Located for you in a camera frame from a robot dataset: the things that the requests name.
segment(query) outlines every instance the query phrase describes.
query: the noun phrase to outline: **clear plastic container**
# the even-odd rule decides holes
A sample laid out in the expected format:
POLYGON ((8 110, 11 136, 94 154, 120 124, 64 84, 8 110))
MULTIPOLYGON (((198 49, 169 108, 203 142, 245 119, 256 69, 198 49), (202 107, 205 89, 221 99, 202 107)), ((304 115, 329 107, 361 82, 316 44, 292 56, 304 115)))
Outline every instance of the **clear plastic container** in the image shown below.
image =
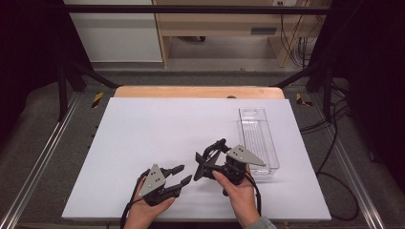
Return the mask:
POLYGON ((250 165, 256 181, 270 181, 280 167, 263 108, 240 108, 238 122, 240 143, 263 160, 266 166, 250 165))

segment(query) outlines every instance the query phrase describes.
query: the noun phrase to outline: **wall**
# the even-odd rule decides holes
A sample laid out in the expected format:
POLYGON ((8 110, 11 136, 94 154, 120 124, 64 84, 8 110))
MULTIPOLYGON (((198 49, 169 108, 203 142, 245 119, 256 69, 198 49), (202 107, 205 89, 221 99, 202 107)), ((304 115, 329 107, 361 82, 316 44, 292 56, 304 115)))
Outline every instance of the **wall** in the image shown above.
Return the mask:
MULTIPOLYGON (((65 4, 151 5, 148 0, 64 0, 65 4)), ((161 62, 153 14, 71 13, 92 62, 161 62)))

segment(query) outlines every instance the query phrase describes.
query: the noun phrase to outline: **white tabletop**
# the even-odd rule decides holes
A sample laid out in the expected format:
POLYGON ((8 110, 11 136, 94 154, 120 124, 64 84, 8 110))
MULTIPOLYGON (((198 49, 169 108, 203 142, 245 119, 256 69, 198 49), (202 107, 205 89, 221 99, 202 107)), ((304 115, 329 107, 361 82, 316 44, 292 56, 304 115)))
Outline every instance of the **white tabletop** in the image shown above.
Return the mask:
MULTIPOLYGON (((280 168, 271 182, 259 183, 262 215, 275 220, 328 220, 330 213, 313 172, 295 117, 286 99, 111 98, 62 218, 119 219, 136 180, 154 163, 184 164, 166 187, 198 167, 195 154, 225 138, 240 143, 238 110, 264 108, 280 168)), ((192 180, 159 220, 234 220, 221 186, 192 180)))

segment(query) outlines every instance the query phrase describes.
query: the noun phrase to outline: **floor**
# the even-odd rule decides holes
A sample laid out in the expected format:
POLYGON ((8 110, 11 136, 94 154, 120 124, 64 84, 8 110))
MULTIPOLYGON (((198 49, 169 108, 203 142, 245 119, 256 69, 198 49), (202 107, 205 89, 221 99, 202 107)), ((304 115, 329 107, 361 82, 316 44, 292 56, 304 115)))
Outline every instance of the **floor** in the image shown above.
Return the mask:
MULTIPOLYGON (((300 71, 300 67, 288 63, 280 69, 266 38, 255 37, 206 37, 204 42, 196 37, 178 37, 172 43, 172 51, 167 68, 153 64, 97 66, 97 71, 118 84, 132 85, 254 85, 269 86, 300 71)), ((2 146, 0 155, 0 214, 2 223, 11 222, 11 227, 2 224, 1 228, 105 228, 107 222, 76 222, 62 219, 61 212, 66 199, 75 184, 75 179, 92 144, 96 127, 108 104, 108 97, 114 95, 108 89, 90 78, 85 78, 88 88, 84 93, 69 95, 77 101, 68 125, 60 127, 63 135, 52 139, 54 148, 47 145, 53 131, 59 125, 57 85, 51 84, 32 92, 26 110, 20 115, 9 142, 2 146), (95 94, 104 92, 97 108, 92 108, 95 94), (47 156, 44 146, 51 149, 47 156), (45 158, 42 169, 35 164, 38 158, 45 158), (31 187, 25 182, 27 177, 31 187), (7 213, 15 213, 15 220, 5 220, 7 213)), ((284 88, 300 128, 312 125, 323 117, 319 112, 322 100, 320 94, 308 94, 305 78, 284 88), (303 103, 297 102, 297 94, 303 103)), ((335 83, 346 87, 344 80, 335 83)), ((341 94, 335 92, 332 102, 337 103, 341 94)), ((338 131, 338 143, 324 167, 324 172, 338 177, 337 181, 328 176, 320 176, 319 182, 330 212, 348 219, 356 211, 356 204, 345 186, 351 187, 351 176, 342 166, 342 155, 350 160, 359 176, 363 191, 372 205, 359 198, 361 211, 352 220, 334 218, 321 222, 275 222, 278 228, 405 228, 405 196, 392 180, 385 166, 371 161, 368 147, 350 116, 350 110, 343 108, 337 128, 320 126, 316 132, 303 131, 309 158, 316 171, 330 148, 330 130, 338 131), (370 209, 376 219, 382 222, 372 225, 370 209)), ((235 223, 155 223, 151 228, 238 228, 235 223)), ((112 222, 110 228, 117 228, 112 222)))

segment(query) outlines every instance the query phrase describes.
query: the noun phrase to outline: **human hand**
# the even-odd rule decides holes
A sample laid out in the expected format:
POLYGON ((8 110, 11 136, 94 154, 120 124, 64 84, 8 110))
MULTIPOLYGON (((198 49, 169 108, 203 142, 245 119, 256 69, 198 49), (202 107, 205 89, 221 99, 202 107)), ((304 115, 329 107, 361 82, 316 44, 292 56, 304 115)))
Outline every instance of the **human hand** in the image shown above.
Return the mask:
POLYGON ((236 186, 223 174, 216 171, 213 171, 212 174, 228 193, 236 219, 243 228, 260 218, 256 209, 253 186, 246 178, 240 185, 236 186))
POLYGON ((139 191, 145 182, 146 177, 143 177, 139 182, 137 192, 135 193, 134 203, 129 211, 128 218, 125 223, 124 229, 146 229, 153 222, 153 220, 162 212, 166 211, 175 198, 169 198, 156 206, 149 206, 145 200, 139 197, 139 191))

